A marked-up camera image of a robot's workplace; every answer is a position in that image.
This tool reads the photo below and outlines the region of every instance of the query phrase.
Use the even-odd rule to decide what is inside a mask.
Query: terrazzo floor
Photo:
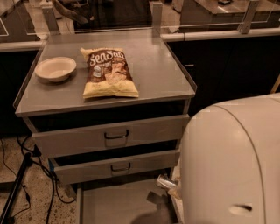
[[[42,39],[47,33],[46,22],[43,19],[41,10],[39,7],[31,5],[30,2],[25,2],[25,6],[29,11],[32,21],[36,28],[36,33]],[[176,30],[176,27],[179,25],[180,15],[172,9],[170,4],[163,5],[163,16],[162,16],[162,26],[169,26]],[[73,23],[62,17],[58,20],[59,29],[61,34],[74,33]],[[22,143],[25,140],[25,136],[19,138],[19,142]],[[34,142],[31,138],[28,138],[24,143],[24,146],[27,149],[33,150]],[[18,140],[15,136],[9,136],[1,138],[0,142],[0,183],[14,181],[16,174],[20,168],[20,165],[24,159],[24,156],[21,152],[21,146],[18,143]],[[32,158],[34,161],[38,162],[37,157]],[[42,164],[45,167],[48,167],[48,163],[45,159],[42,158]],[[10,216],[15,215],[16,224],[41,224],[46,223],[47,211],[50,205],[53,187],[52,181],[45,175],[41,167],[36,164],[30,166],[23,178],[22,185],[24,189],[28,192],[30,196],[30,208],[29,203],[25,196],[25,191],[23,187],[20,187],[14,207],[10,211]],[[57,192],[54,193],[52,210],[50,212],[48,223],[52,224],[72,224],[76,223],[76,200],[74,200],[71,191],[68,186],[58,183],[58,193],[59,196],[64,201],[73,201],[70,204],[66,204],[60,201]],[[4,209],[6,200],[9,197],[8,192],[0,192],[0,213]]]
[[[24,136],[19,138],[20,142],[23,142]],[[2,138],[0,143],[0,177],[1,182],[14,181],[16,174],[21,166],[24,156],[21,152],[21,147],[18,144],[16,137],[6,137]],[[24,146],[28,149],[33,149],[34,143],[32,139],[27,139]],[[42,158],[42,164],[48,167],[47,161]],[[14,216],[16,213],[23,209],[27,209],[15,216],[15,222],[18,224],[40,224],[46,223],[47,210],[50,205],[52,197],[52,181],[45,175],[41,167],[32,164],[25,172],[22,185],[24,189],[28,192],[30,196],[30,208],[29,203],[25,197],[25,191],[23,187],[20,187],[14,207],[10,211],[10,216]],[[71,193],[67,186],[58,183],[58,193],[59,196],[64,201],[73,201],[74,198],[71,197]],[[6,200],[9,197],[8,192],[0,192],[0,211],[4,209]],[[76,214],[76,201],[71,204],[62,203],[57,195],[54,194],[52,210],[49,216],[49,222],[52,224],[72,224],[75,223]]]

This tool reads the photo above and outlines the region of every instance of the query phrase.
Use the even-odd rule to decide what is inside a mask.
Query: cable
[[[1,141],[2,149],[3,149],[3,165],[5,167],[7,167],[17,177],[18,175],[5,163],[5,147],[4,147],[4,142],[3,142],[2,138],[0,138],[0,141]],[[25,191],[25,197],[26,197],[26,200],[28,202],[28,207],[20,210],[19,212],[17,212],[13,216],[11,216],[10,217],[10,223],[14,223],[16,215],[18,215],[18,214],[20,214],[20,213],[22,213],[22,212],[24,212],[24,211],[26,211],[26,210],[31,208],[30,196],[29,196],[28,192],[25,190],[25,185],[23,185],[23,184],[20,184],[20,185],[23,187],[23,189]]]
[[[17,136],[17,143],[18,143],[19,146],[20,146],[20,150],[21,150],[21,153],[23,154],[23,156],[25,155],[24,150],[29,151],[29,152],[32,153],[32,155],[33,155],[33,152],[34,152],[34,151],[33,151],[33,150],[30,150],[30,149],[28,149],[28,148],[25,147],[25,142],[26,142],[27,139],[30,138],[30,137],[31,137],[31,135],[26,136],[25,139],[24,139],[24,141],[21,143],[21,142],[19,141],[19,136]]]
[[[2,159],[3,165],[5,167],[7,167],[8,170],[10,170],[13,174],[15,174],[15,176],[17,176],[17,174],[5,163],[5,147],[4,147],[4,142],[3,142],[2,138],[0,138],[0,141],[1,141],[2,149],[3,149],[3,159]]]
[[[45,224],[48,224],[49,222],[49,219],[50,219],[50,214],[51,214],[51,211],[52,211],[52,207],[53,207],[53,199],[54,199],[54,193],[56,191],[57,193],[57,196],[59,198],[59,200],[64,203],[64,204],[70,204],[70,203],[73,203],[75,201],[75,199],[71,200],[71,201],[64,201],[60,195],[59,195],[59,191],[58,191],[58,179],[57,179],[57,176],[55,175],[55,173],[51,173],[43,164],[42,164],[42,160],[41,160],[41,154],[39,152],[39,149],[37,147],[37,145],[34,145],[34,150],[30,150],[28,148],[25,147],[25,142],[26,140],[29,138],[30,136],[27,136],[24,141],[21,143],[19,141],[19,137],[17,136],[17,142],[18,144],[20,145],[21,147],[21,152],[22,154],[24,155],[24,150],[25,151],[29,151],[32,153],[33,156],[36,156],[38,157],[38,162],[34,161],[33,159],[31,160],[33,164],[35,165],[38,165],[41,167],[43,173],[51,180],[52,182],[52,196],[51,196],[51,201],[50,201],[50,205],[48,207],[48,210],[47,210],[47,216],[46,216],[46,219],[45,219]]]

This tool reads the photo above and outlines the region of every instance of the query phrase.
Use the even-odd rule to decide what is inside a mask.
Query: small white bowl
[[[44,80],[60,82],[66,80],[77,64],[73,59],[58,57],[46,59],[35,67],[35,74]]]

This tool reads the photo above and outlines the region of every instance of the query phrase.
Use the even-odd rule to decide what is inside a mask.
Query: white appliance
[[[185,224],[280,223],[280,94],[224,101],[188,123]]]

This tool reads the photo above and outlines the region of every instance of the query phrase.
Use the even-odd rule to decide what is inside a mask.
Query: chip bag
[[[81,48],[80,52],[89,70],[83,98],[139,96],[122,48]]]

